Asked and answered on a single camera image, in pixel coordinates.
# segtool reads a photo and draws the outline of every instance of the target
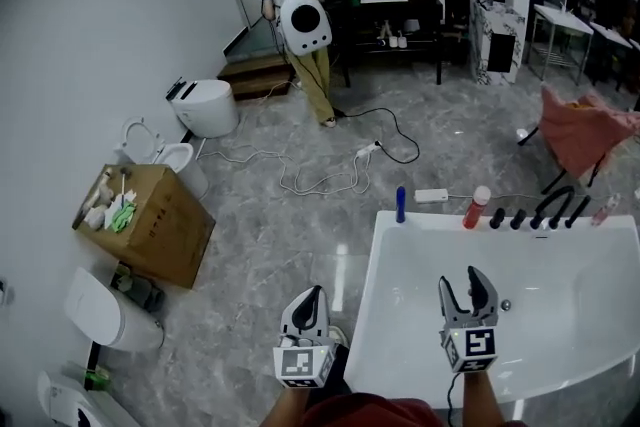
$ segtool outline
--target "pink cloth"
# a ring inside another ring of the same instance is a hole
[[[542,86],[542,118],[538,127],[559,164],[574,178],[590,170],[627,137],[640,130],[640,113],[608,107],[595,93],[568,104]]]

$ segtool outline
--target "power strip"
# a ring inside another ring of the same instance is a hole
[[[444,203],[449,201],[447,189],[418,189],[413,193],[416,203]]]

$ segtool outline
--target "shoe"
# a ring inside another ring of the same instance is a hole
[[[347,335],[344,334],[344,331],[340,329],[338,326],[329,326],[329,338],[335,340],[340,345],[345,346],[347,349],[350,347],[351,343],[347,338]]]

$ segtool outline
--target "cable plug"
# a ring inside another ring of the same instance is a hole
[[[361,150],[358,150],[358,153],[356,153],[356,156],[366,157],[367,155],[369,155],[369,153],[373,153],[374,151],[379,149],[380,149],[380,143],[378,141],[374,141],[369,146],[365,146]]]

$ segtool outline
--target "marble floor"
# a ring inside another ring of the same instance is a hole
[[[589,89],[586,81],[576,87],[554,69],[547,82],[567,100]],[[630,94],[615,93],[611,85],[600,84],[598,91],[620,108],[635,101]],[[399,165],[376,152],[364,194],[298,197],[279,186],[278,159],[256,157],[234,164],[219,156],[203,157],[201,165],[212,183],[204,203],[217,225],[193,291],[164,287],[166,341],[159,351],[132,355],[105,349],[101,355],[101,364],[112,372],[113,395],[141,425],[258,425],[280,390],[272,376],[271,349],[282,309],[311,284],[322,285],[332,297],[340,265],[345,272],[342,304],[331,312],[332,320],[353,333],[375,216],[393,209],[397,186],[404,185],[408,197],[414,188],[444,187],[464,196],[480,184],[494,194],[539,195],[558,172],[540,137],[523,148],[515,144],[516,129],[533,126],[540,114],[540,84],[526,68],[513,87],[488,88],[475,84],[466,69],[445,67],[437,86],[435,70],[426,64],[368,65],[353,70],[351,89],[334,89],[333,103],[348,113],[392,109],[401,129],[418,141],[420,158]],[[300,188],[327,174],[352,172],[355,152],[375,139],[399,159],[415,151],[397,135],[385,112],[320,128],[295,89],[264,103],[243,102],[240,112],[246,117],[242,132],[207,141],[204,152],[223,150],[242,159],[253,150],[225,148],[247,144],[284,152],[300,163]],[[290,165],[287,185],[296,171]],[[349,180],[338,177],[319,190],[328,192]],[[365,180],[361,173],[362,186]],[[563,183],[579,185],[571,179]],[[604,199],[620,192],[624,200],[618,213],[640,220],[640,203],[633,196],[638,187],[640,146],[630,140],[617,148],[590,194]],[[494,200],[492,209],[532,211],[536,203],[504,198]],[[586,213],[600,204],[592,202]],[[460,214],[467,205],[465,199],[421,206],[409,201],[408,210]],[[523,419],[531,426],[619,425],[640,397],[634,362],[526,400]],[[502,407],[511,418],[515,405]]]

